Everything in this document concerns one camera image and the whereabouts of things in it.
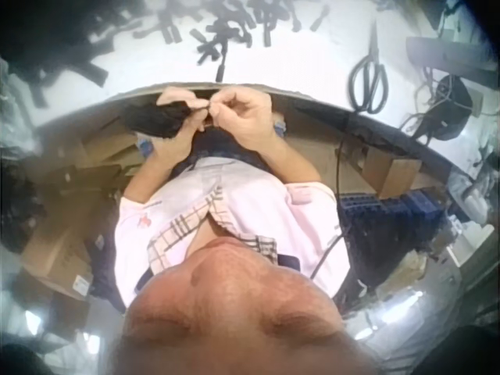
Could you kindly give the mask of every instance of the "pink shirt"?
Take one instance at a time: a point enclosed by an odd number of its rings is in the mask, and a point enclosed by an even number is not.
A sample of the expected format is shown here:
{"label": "pink shirt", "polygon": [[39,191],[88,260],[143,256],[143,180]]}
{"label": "pink shirt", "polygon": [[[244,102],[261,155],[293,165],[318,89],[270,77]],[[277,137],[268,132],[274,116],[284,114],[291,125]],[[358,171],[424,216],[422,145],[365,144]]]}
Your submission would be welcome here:
{"label": "pink shirt", "polygon": [[[192,209],[217,188],[223,192],[231,226],[243,234],[276,241],[277,253],[297,258],[310,277],[325,250],[341,234],[337,203],[321,183],[283,184],[275,176],[247,163],[225,158],[199,160],[193,170],[161,187],[146,204],[122,198],[116,226],[116,283],[125,306],[150,267],[148,246],[179,215]],[[182,263],[196,231],[165,253],[171,266]],[[333,297],[349,270],[344,240],[340,240],[314,283]]]}

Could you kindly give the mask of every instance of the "shirt sleeve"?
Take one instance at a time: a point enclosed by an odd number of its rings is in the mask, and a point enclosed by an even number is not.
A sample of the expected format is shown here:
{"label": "shirt sleeve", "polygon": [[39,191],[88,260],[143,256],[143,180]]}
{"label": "shirt sleeve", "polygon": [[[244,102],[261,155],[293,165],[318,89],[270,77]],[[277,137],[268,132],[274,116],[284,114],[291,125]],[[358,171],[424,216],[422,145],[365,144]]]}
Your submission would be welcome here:
{"label": "shirt sleeve", "polygon": [[[329,187],[321,183],[287,184],[288,206],[303,233],[311,242],[302,272],[310,277],[325,251],[341,236],[337,201]],[[333,297],[349,271],[347,248],[341,239],[331,250],[314,283]]]}
{"label": "shirt sleeve", "polygon": [[147,249],[153,227],[150,216],[148,206],[121,199],[120,218],[115,229],[115,276],[127,308],[135,298],[139,279],[149,267]]}

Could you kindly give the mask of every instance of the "scissors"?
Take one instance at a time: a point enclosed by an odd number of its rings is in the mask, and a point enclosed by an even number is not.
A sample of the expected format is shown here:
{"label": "scissors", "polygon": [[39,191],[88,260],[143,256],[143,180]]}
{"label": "scissors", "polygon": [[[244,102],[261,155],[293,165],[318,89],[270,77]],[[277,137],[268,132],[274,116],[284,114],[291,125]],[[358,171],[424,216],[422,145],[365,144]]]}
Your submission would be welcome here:
{"label": "scissors", "polygon": [[[352,107],[358,113],[368,112],[369,114],[379,113],[384,107],[389,96],[388,75],[385,73],[385,67],[378,60],[378,42],[377,42],[377,23],[373,22],[370,35],[370,53],[363,60],[358,62],[351,72],[349,77],[349,98]],[[354,85],[359,72],[362,70],[363,79],[363,98],[362,103],[356,99],[354,93]],[[373,106],[373,100],[379,87],[382,83],[382,100],[377,107]]]}

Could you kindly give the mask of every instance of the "person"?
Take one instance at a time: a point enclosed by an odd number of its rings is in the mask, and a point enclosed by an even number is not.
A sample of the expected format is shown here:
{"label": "person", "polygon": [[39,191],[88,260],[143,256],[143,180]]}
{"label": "person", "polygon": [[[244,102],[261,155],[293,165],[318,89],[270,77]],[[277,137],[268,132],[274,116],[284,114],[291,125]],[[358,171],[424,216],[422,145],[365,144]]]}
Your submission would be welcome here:
{"label": "person", "polygon": [[[349,269],[343,241],[309,279],[340,234],[336,201],[274,129],[271,97],[169,87],[157,104],[176,101],[192,114],[152,140],[120,203],[115,273],[129,307],[115,373],[372,373],[331,300]],[[202,132],[241,152],[192,159]]]}

